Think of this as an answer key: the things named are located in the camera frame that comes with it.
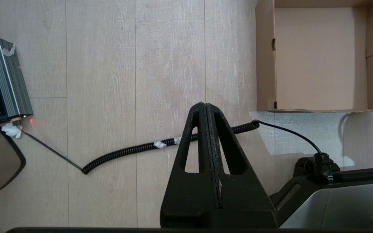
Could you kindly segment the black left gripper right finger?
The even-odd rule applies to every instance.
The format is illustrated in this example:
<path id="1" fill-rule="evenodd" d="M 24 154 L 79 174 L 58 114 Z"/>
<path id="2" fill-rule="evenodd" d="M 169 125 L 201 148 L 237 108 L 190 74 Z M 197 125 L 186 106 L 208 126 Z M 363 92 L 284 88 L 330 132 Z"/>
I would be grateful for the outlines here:
<path id="1" fill-rule="evenodd" d="M 206 104 L 214 193 L 210 228 L 276 228 L 276 211 L 222 111 Z"/>

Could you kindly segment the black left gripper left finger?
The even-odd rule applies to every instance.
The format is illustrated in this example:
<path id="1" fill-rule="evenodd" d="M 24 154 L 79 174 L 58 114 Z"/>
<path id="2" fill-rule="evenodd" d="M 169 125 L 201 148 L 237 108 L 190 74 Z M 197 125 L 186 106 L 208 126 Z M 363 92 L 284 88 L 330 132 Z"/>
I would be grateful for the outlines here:
<path id="1" fill-rule="evenodd" d="M 191 107 L 160 208 L 161 228 L 204 227 L 203 215 L 221 206 L 210 121 L 205 103 Z M 189 173 L 185 168 L 194 128 L 198 130 L 199 171 Z"/>

